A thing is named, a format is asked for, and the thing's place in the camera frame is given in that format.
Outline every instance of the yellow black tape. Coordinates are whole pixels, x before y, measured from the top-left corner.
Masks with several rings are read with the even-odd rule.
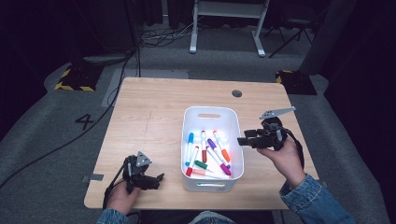
[[[61,78],[58,81],[58,84],[55,86],[55,90],[66,90],[66,91],[95,91],[95,87],[89,86],[86,83],[84,85],[76,85],[70,84],[72,73],[71,67],[69,66],[64,73],[62,74]]]
[[[285,74],[285,73],[293,73],[293,71],[290,71],[290,70],[280,70],[280,71],[277,71],[277,72],[275,73],[276,83],[282,84],[282,77],[281,77],[281,74]]]

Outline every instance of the white plastic bin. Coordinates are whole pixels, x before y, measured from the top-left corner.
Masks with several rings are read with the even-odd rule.
[[[222,146],[227,150],[230,156],[231,175],[229,178],[214,178],[206,175],[187,176],[188,166],[185,164],[187,157],[191,157],[189,151],[189,136],[194,134],[192,142],[192,150],[198,146],[199,152],[196,160],[202,161],[202,139],[201,132],[205,131],[206,138],[210,138],[219,147],[213,132],[219,135]],[[192,106],[189,107],[184,114],[183,131],[181,136],[181,172],[183,175],[183,186],[190,191],[203,192],[226,192],[230,191],[236,181],[244,173],[244,156],[242,148],[239,146],[237,138],[240,137],[240,129],[238,117],[230,108],[213,107],[213,106]],[[216,174],[224,174],[216,160],[207,153],[207,166]],[[193,169],[203,170],[196,164]]]

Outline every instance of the table hole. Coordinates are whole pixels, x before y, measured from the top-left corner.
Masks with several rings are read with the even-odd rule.
[[[232,91],[232,95],[233,95],[234,97],[239,98],[239,97],[242,96],[242,92],[239,91],[239,90],[234,90],[234,91]]]

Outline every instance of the black cable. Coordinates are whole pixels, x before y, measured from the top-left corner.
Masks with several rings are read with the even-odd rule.
[[[118,90],[117,90],[117,92],[116,92],[116,95],[115,95],[113,101],[111,102],[112,105],[114,104],[114,102],[115,102],[116,99],[117,99],[117,96],[119,95],[119,92],[120,92],[120,85],[121,85],[121,83],[122,83],[122,75],[123,75],[123,72],[124,72],[124,70],[125,70],[125,66],[126,66],[126,64],[128,63],[128,61],[131,59],[131,57],[132,57],[132,55],[131,55],[129,58],[127,58],[127,59],[125,60],[123,66],[122,66]],[[16,172],[14,172],[12,175],[10,175],[9,177],[7,177],[6,180],[4,180],[4,181],[2,182],[2,184],[0,185],[0,189],[1,189],[12,177],[14,177],[15,175],[17,175],[18,173],[20,173],[21,171],[23,171],[23,170],[26,169],[27,167],[29,167],[29,166],[35,164],[35,163],[38,162],[38,161],[43,160],[44,158],[48,157],[48,155],[50,155],[50,154],[52,154],[52,153],[54,153],[54,152],[56,152],[56,151],[59,151],[60,149],[62,149],[62,148],[64,148],[64,147],[67,147],[67,146],[69,146],[70,144],[72,144],[72,143],[74,143],[75,141],[77,141],[80,137],[82,137],[82,136],[85,135],[87,132],[89,132],[93,127],[95,127],[96,124],[98,124],[99,121],[100,121],[100,120],[105,116],[105,114],[110,110],[110,108],[111,108],[111,106],[109,106],[109,107],[107,108],[107,110],[99,117],[99,119],[98,119],[93,125],[91,125],[91,126],[90,126],[86,131],[84,131],[83,133],[79,134],[77,137],[75,137],[75,138],[73,138],[72,140],[70,140],[69,142],[67,142],[67,143],[65,143],[65,144],[63,144],[63,145],[61,145],[60,147],[57,147],[57,148],[53,149],[52,151],[50,151],[50,152],[44,154],[43,156],[41,156],[41,157],[35,159],[34,161],[31,161],[31,162],[29,162],[29,163],[23,165],[19,170],[17,170]]]
[[[129,5],[128,5],[127,0],[124,0],[124,6],[125,6],[125,13],[126,13],[126,16],[127,16],[127,21],[128,21],[128,27],[129,27],[130,35],[131,35],[131,38],[132,38],[132,43],[135,43],[134,28],[137,31],[138,30],[137,29],[137,25],[136,25],[136,23],[132,23],[131,22],[131,18],[133,16],[133,14],[131,14],[131,12],[129,11]],[[138,46],[139,43],[135,43],[135,44],[136,44],[136,47],[137,47],[137,58],[136,58],[136,56],[135,56],[135,58],[136,58],[136,61],[137,61],[137,66],[139,67],[139,77],[141,77],[141,73],[140,73],[140,48]]]
[[[135,77],[137,77],[137,75],[139,75],[139,77],[141,77],[141,75],[140,75],[140,57],[138,56],[138,55],[140,55],[140,50],[139,49],[137,49],[137,53],[134,55],[134,57],[135,57],[135,59],[136,59],[136,67],[134,68],[135,69],[135,71],[136,71],[136,75],[135,75]],[[124,79],[125,78],[125,76],[124,76],[124,73],[123,72],[121,72],[121,79]],[[108,96],[107,96],[107,105],[108,106],[113,106],[113,104],[114,104],[114,101],[112,101],[111,103],[109,102],[109,100],[110,100],[110,98],[111,98],[111,96],[113,95],[113,93],[115,92],[115,91],[117,91],[118,89],[120,88],[120,85],[118,86],[118,87],[116,87]]]
[[[79,8],[79,6],[78,6],[76,0],[73,0],[73,3],[74,3],[74,5],[75,5],[76,9],[78,10],[79,15],[80,15],[81,18],[84,20],[85,24],[87,25],[88,29],[90,30],[92,36],[96,39],[96,41],[97,41],[104,49],[107,49],[108,51],[113,52],[113,53],[125,53],[125,52],[120,52],[120,51],[117,51],[117,50],[114,50],[114,49],[112,49],[112,48],[107,47],[107,46],[99,39],[99,37],[96,35],[96,33],[95,33],[95,32],[93,31],[93,29],[91,28],[90,24],[88,23],[88,20],[85,18],[84,14],[82,13],[81,9]],[[132,47],[132,48],[126,50],[126,51],[131,51],[131,50],[133,50],[133,49],[135,49],[135,47]]]
[[[167,30],[168,29],[165,29],[163,31],[163,33],[160,34],[160,35],[157,35],[156,31],[152,31],[152,30],[151,31],[146,31],[146,32],[150,32],[150,33],[154,32],[155,35],[147,35],[146,37],[143,37],[142,38],[143,41],[141,43],[141,46],[142,47],[148,47],[148,48],[156,48],[156,47],[165,47],[167,45],[170,45],[175,40],[181,39],[184,36],[189,35],[189,34],[184,34],[183,35],[182,33],[184,31],[189,31],[190,30],[190,26],[187,26],[184,29],[176,30],[176,31],[173,31],[171,33],[165,34],[165,32]],[[150,39],[156,39],[156,43],[149,43]]]
[[[134,70],[136,72],[139,71],[139,74],[136,74],[136,77],[137,77],[137,75],[139,75],[139,77],[142,77],[142,73],[141,73],[141,70],[140,70],[140,48],[137,48],[137,55],[135,55],[135,58],[136,58],[136,61],[137,61],[136,68],[138,67],[138,70],[136,68]]]

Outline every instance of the person's hand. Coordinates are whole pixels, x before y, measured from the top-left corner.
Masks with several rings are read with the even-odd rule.
[[[289,136],[279,151],[269,148],[257,148],[257,151],[274,163],[276,169],[286,177],[292,189],[297,188],[304,181],[305,173],[300,163],[297,146]]]
[[[111,190],[106,208],[115,209],[126,216],[132,210],[134,201],[140,190],[140,188],[134,188],[132,193],[129,194],[126,190],[126,182],[121,180],[121,182]]]

